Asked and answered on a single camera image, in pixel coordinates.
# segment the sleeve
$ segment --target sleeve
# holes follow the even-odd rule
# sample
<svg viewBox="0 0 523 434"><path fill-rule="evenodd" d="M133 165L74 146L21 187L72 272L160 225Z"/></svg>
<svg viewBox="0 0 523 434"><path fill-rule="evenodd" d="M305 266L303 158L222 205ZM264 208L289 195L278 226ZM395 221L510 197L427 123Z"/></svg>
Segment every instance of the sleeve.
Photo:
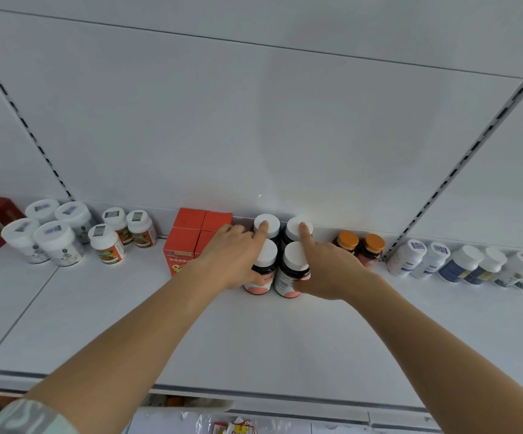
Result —
<svg viewBox="0 0 523 434"><path fill-rule="evenodd" d="M52 408L19 399L0 412L0 434L78 434L78 431Z"/></svg>

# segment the white panel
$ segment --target white panel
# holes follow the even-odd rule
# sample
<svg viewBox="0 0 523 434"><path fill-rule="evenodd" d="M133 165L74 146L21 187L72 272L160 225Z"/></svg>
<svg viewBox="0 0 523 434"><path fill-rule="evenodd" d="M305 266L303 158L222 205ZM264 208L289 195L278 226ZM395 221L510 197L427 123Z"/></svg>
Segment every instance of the white panel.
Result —
<svg viewBox="0 0 523 434"><path fill-rule="evenodd" d="M0 91L0 196L66 198Z"/></svg>
<svg viewBox="0 0 523 434"><path fill-rule="evenodd" d="M0 0L0 8L523 76L523 0Z"/></svg>
<svg viewBox="0 0 523 434"><path fill-rule="evenodd" d="M523 248L523 101L410 234Z"/></svg>
<svg viewBox="0 0 523 434"><path fill-rule="evenodd" d="M0 73L78 199L390 232L518 85L8 13Z"/></svg>
<svg viewBox="0 0 523 434"><path fill-rule="evenodd" d="M169 278L162 247L163 241L151 249L133 247L116 266L90 253L74 267L59 269L1 344L0 370L52 372ZM454 289L438 278L396 279L383 266L377 272L523 386L523 291L491 284ZM311 296L286 300L274 291L262 297L243 289L220 294L157 383L278 400L302 396L366 407L423 406L384 344L350 306Z"/></svg>

